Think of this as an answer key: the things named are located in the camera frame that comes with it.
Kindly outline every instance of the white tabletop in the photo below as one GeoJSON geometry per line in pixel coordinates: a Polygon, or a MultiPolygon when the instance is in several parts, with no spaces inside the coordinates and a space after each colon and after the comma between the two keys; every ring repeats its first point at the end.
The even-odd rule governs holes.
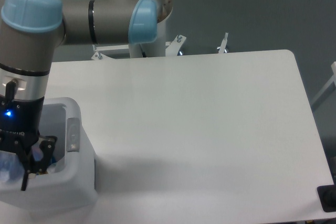
{"type": "Polygon", "coordinates": [[[272,223],[336,217],[294,55],[286,50],[52,64],[99,156],[94,206],[1,223],[272,223]]]}

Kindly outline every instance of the metal bracket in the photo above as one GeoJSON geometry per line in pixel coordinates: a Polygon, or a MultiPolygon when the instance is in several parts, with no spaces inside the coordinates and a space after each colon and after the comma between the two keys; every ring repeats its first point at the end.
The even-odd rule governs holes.
{"type": "Polygon", "coordinates": [[[186,37],[182,35],[177,35],[176,38],[171,42],[171,44],[166,48],[166,56],[181,56],[181,47],[187,40],[186,37]]]}
{"type": "MultiPolygon", "coordinates": [[[[166,42],[166,56],[181,56],[183,55],[183,52],[181,52],[181,47],[186,41],[186,37],[182,35],[177,35],[173,41],[166,42]]],[[[111,57],[108,57],[102,52],[106,52],[106,54],[127,54],[129,53],[129,46],[128,45],[117,45],[117,46],[106,46],[106,47],[96,47],[95,45],[92,45],[94,54],[91,57],[92,60],[106,60],[106,59],[112,59],[111,57]]]]}
{"type": "Polygon", "coordinates": [[[311,100],[311,109],[314,112],[336,90],[336,62],[331,65],[333,76],[326,82],[320,91],[311,100]]]}

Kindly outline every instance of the metal stand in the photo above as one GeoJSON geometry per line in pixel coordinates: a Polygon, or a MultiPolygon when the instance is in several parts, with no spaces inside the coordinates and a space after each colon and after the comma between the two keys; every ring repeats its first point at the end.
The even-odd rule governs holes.
{"type": "Polygon", "coordinates": [[[336,90],[336,62],[331,65],[334,75],[326,82],[322,89],[311,101],[311,109],[314,112],[336,90]]]}
{"type": "MultiPolygon", "coordinates": [[[[166,42],[166,56],[181,56],[183,55],[181,48],[186,41],[186,37],[182,35],[177,35],[173,41],[166,42]]],[[[106,60],[113,59],[113,57],[108,57],[103,52],[109,55],[127,54],[130,52],[129,45],[118,45],[118,46],[107,46],[107,47],[96,47],[92,46],[94,54],[92,60],[106,60]]]]}
{"type": "MultiPolygon", "coordinates": [[[[314,112],[336,89],[336,62],[331,65],[333,76],[326,82],[322,89],[315,95],[311,102],[314,112]]],[[[317,188],[322,208],[325,212],[336,212],[336,185],[319,186],[317,188]]]]}

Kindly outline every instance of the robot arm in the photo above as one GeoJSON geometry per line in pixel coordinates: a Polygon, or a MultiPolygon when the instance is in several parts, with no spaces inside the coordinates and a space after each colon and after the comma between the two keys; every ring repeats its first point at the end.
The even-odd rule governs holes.
{"type": "Polygon", "coordinates": [[[0,151],[14,153],[29,177],[44,173],[56,138],[40,136],[40,115],[55,48],[63,44],[144,43],[156,38],[151,0],[6,0],[0,28],[0,151]],[[32,146],[43,153],[35,160],[32,146]]]}

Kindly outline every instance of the light blue joint cap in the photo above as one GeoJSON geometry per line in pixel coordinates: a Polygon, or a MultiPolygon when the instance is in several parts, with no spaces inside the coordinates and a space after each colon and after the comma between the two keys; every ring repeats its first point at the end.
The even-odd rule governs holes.
{"type": "Polygon", "coordinates": [[[156,3],[152,0],[139,0],[136,4],[128,30],[130,44],[150,43],[158,35],[156,3]]]}
{"type": "Polygon", "coordinates": [[[46,33],[62,23],[61,0],[5,0],[3,21],[27,33],[46,33]]]}

